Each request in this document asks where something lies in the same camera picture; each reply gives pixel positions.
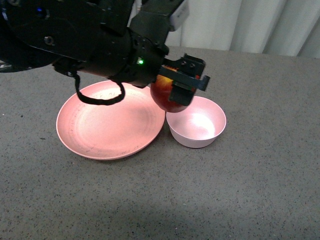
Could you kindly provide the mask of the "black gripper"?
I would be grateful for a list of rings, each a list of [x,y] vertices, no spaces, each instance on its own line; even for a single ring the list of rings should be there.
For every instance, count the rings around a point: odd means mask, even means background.
[[[186,0],[143,0],[140,11],[126,28],[131,47],[123,69],[111,76],[117,83],[130,83],[143,88],[157,76],[173,81],[168,100],[189,106],[196,90],[205,91],[210,77],[203,75],[206,63],[185,54],[178,60],[165,57],[169,32],[177,30],[189,15]]]

